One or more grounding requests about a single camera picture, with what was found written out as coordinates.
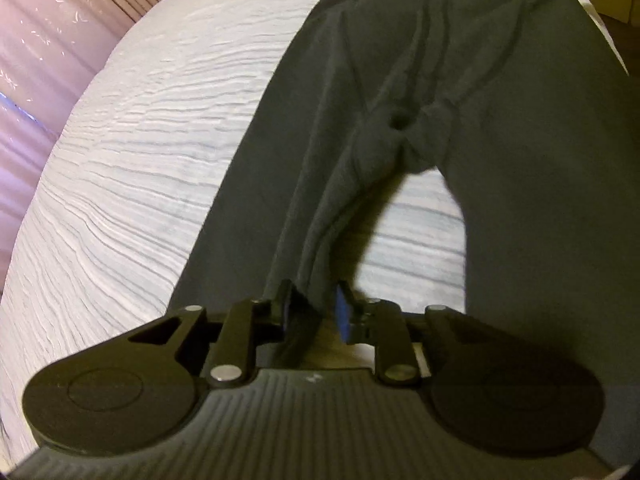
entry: wooden floor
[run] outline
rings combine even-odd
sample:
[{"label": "wooden floor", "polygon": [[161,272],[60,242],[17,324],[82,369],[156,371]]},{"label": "wooden floor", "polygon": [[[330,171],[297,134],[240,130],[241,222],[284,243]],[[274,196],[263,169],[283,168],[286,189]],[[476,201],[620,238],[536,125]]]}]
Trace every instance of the wooden floor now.
[{"label": "wooden floor", "polygon": [[603,16],[602,19],[629,74],[640,78],[640,27],[632,27],[609,16]]}]

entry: pink curtain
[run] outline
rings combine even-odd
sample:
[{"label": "pink curtain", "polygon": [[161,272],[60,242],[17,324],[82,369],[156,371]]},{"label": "pink curtain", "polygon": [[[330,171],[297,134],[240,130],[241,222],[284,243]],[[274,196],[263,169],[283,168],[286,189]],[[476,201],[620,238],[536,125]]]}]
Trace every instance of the pink curtain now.
[{"label": "pink curtain", "polygon": [[0,290],[66,119],[120,38],[159,0],[0,0]]}]

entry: dark gray pants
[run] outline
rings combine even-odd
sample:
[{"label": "dark gray pants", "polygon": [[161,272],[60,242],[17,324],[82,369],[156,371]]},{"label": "dark gray pants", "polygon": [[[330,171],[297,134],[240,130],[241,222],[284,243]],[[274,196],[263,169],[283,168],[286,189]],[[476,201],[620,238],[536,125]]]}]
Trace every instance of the dark gray pants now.
[{"label": "dark gray pants", "polygon": [[321,0],[271,79],[170,308],[294,279],[375,183],[436,166],[469,314],[593,369],[596,448],[640,450],[640,92],[577,0]]}]

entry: bed sheet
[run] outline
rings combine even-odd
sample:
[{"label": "bed sheet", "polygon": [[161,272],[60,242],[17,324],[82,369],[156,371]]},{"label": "bed sheet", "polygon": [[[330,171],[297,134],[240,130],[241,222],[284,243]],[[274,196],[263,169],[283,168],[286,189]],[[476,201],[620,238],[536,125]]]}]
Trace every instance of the bed sheet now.
[{"label": "bed sheet", "polygon": [[[318,0],[163,0],[118,44],[54,147],[0,304],[2,453],[35,448],[20,398],[43,366],[164,313],[258,101]],[[588,0],[581,0],[601,27]],[[420,311],[464,307],[465,232],[437,171],[392,182],[335,272]],[[372,363],[325,326],[309,364]]]}]

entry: mattress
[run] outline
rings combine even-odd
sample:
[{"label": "mattress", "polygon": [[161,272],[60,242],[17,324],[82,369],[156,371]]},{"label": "mattress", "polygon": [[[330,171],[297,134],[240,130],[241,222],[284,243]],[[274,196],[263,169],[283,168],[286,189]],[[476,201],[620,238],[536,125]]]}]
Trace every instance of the mattress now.
[{"label": "mattress", "polygon": [[[18,234],[0,304],[2,454],[35,448],[20,408],[43,366],[164,313],[280,57],[318,0],[163,0],[75,106]],[[597,13],[581,0],[606,40]],[[378,190],[336,276],[405,310],[464,309],[465,231],[437,171]],[[370,365],[325,326],[309,364]]]}]

